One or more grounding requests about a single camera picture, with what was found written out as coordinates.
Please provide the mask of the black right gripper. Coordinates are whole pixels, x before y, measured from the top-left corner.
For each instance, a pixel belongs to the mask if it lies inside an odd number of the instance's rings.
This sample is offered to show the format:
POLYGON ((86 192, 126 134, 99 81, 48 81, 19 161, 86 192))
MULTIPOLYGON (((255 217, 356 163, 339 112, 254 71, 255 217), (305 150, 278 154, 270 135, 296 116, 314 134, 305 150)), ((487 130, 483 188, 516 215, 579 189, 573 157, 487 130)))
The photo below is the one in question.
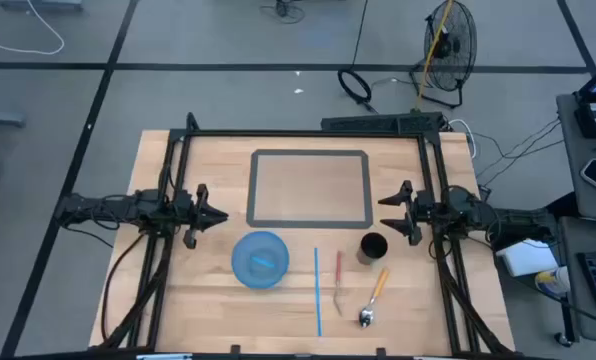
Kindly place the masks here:
MULTIPOLYGON (((410 203, 412 200, 413 186, 410 180, 404 180, 398 192, 394 195, 380 199, 381 205, 400 206, 402 203, 410 203)), ((422 240, 421 228, 419 223, 431 225, 434 221, 436 201, 434 195, 428 190, 421 190, 416 193, 416 197, 411 207, 411 219, 406 216, 404 219, 381 219, 380 222, 390 227, 403 236, 408 237, 410 246, 417 246, 422 240)))

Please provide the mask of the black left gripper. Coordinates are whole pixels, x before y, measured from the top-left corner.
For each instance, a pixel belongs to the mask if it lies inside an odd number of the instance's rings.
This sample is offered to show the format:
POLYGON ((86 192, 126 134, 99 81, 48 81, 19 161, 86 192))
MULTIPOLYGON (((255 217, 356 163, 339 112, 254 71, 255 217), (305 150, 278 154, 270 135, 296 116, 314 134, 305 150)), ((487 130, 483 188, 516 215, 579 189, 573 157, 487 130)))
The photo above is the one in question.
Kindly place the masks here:
POLYGON ((196 190, 197 199, 187 190, 177 190, 172 196, 174 224, 189 225, 183 236, 183 243, 188 249, 197 245, 196 233, 223 223, 228 214, 212 207, 208 203, 209 190, 205 184, 199 184, 196 190))

